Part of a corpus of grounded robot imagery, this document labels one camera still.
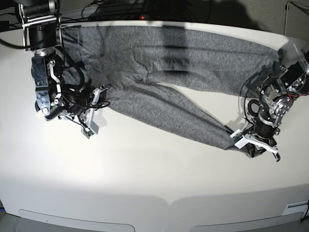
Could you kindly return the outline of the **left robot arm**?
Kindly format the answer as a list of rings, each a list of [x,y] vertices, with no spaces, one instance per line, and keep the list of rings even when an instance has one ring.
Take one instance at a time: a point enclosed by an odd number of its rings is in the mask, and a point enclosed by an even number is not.
[[[280,161],[275,136],[280,133],[283,117],[294,102],[309,94],[309,52],[302,50],[299,60],[286,67],[281,65],[257,88],[258,98],[244,103],[245,124],[230,137],[235,147],[246,150],[249,158],[265,152]]]

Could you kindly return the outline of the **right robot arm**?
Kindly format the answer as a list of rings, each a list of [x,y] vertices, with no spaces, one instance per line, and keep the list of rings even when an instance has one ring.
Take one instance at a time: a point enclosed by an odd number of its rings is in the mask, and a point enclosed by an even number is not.
[[[18,18],[23,30],[23,45],[0,43],[31,51],[31,75],[35,82],[37,113],[47,121],[65,119],[81,128],[86,138],[97,134],[94,112],[109,106],[107,88],[85,82],[80,66],[65,51],[58,0],[18,0]]]

